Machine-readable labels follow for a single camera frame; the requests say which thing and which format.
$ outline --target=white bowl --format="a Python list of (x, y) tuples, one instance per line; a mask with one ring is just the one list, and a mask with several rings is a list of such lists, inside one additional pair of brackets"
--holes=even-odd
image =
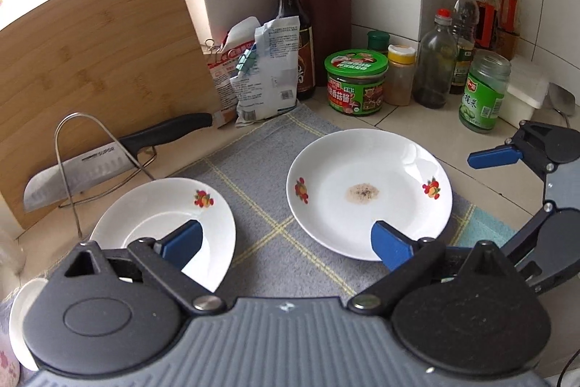
[(38, 367), (24, 342), (22, 327), (24, 325), (24, 317), (47, 283), (48, 280), (44, 279), (44, 277), (37, 277), (28, 281), (19, 290), (10, 310), (10, 319), (8, 321), (10, 344), (20, 364), (30, 371), (38, 371)]
[[(199, 191), (209, 194), (205, 206), (199, 206)], [(201, 223), (204, 238), (182, 273), (215, 292), (234, 255), (236, 223), (221, 194), (203, 182), (170, 177), (140, 185), (111, 205), (91, 239), (103, 250), (126, 248), (145, 236), (161, 239), (189, 220)]]
[[(437, 188), (429, 184), (433, 179)], [(332, 133), (308, 145), (290, 167), (286, 196), (308, 235), (367, 261), (380, 260), (370, 244), (376, 221), (412, 239), (436, 238), (452, 206), (449, 179), (433, 155), (405, 137), (369, 129)]]

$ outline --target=cleaver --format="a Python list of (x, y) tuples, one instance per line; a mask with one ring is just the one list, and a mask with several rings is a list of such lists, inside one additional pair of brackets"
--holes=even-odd
[[(178, 140), (194, 130), (211, 127), (211, 114), (186, 114), (127, 135), (119, 142), (137, 158), (139, 150)], [(86, 191), (119, 174), (135, 169), (123, 150), (112, 142), (63, 162), (71, 195)], [(67, 198), (59, 165), (34, 176), (24, 190), (24, 210), (33, 211)]]

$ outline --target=plate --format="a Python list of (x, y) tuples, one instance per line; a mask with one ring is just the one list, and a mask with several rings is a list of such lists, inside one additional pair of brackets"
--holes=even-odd
[(295, 219), (321, 245), (379, 261), (370, 230), (385, 221), (412, 239), (436, 238), (451, 215), (449, 179), (417, 143), (382, 130), (326, 135), (294, 160), (286, 196)]
[(168, 177), (136, 187), (111, 205), (91, 239), (104, 250), (126, 248), (145, 236), (161, 239), (189, 220), (201, 223), (204, 239), (182, 273), (215, 292), (234, 255), (236, 224), (225, 199), (203, 182)]
[(8, 334), (14, 355), (20, 361), (20, 364), (30, 371), (38, 371), (38, 367), (36, 362), (34, 362), (33, 355), (30, 354), (24, 342), (22, 326), (24, 324), (24, 317), (47, 282), (48, 279), (37, 277), (24, 284), (14, 299), (10, 310), (10, 319), (8, 320)]

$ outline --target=tiled countertop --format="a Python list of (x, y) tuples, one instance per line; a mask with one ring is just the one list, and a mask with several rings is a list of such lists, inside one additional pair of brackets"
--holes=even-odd
[[(459, 122), (459, 102), (460, 96), (452, 96), (448, 104), (438, 111), (414, 103), (409, 107), (385, 104), (381, 112), (359, 119), (331, 109), (326, 102), (326, 90), (318, 88), (314, 98), (306, 101), (306, 105), (342, 129), (376, 127), (417, 142), (442, 162), (451, 185), (458, 194), (512, 228), (518, 229), (540, 208), (542, 183), (522, 163), (491, 170), (469, 168), (466, 161), (469, 153), (503, 144), (507, 137), (515, 133), (515, 128), (499, 120), (497, 127), (489, 135), (471, 132)], [(557, 113), (547, 110), (539, 111), (534, 120), (563, 124)], [(572, 118), (571, 123), (573, 127), (580, 129), (580, 116)], [(226, 146), (252, 128), (236, 129), (229, 124), (221, 129), (199, 130), (175, 143), (159, 147), (158, 158), (149, 170), (155, 177), (172, 174)], [(116, 199), (146, 181), (147, 177), (137, 176), (115, 193), (80, 206), (79, 217), (83, 233), (89, 235), (100, 216)], [(105, 190), (111, 184), (115, 182), (106, 182), (88, 195)], [(14, 276), (4, 268), (0, 272), (2, 296), (43, 273), (76, 242), (76, 228), (71, 211), (54, 210), (18, 239), (18, 243), (27, 253), (27, 262), (20, 276)], [(552, 375), (578, 349), (573, 340), (580, 338), (580, 316), (576, 316), (577, 307), (580, 306), (580, 280), (574, 278), (541, 298), (550, 312), (553, 334), (543, 356), (540, 373)]]

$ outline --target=yellow lid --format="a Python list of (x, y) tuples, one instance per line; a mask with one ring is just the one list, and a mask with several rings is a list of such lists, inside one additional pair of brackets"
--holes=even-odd
[(402, 65), (411, 65), (415, 62), (417, 50), (403, 45), (389, 45), (389, 61)]

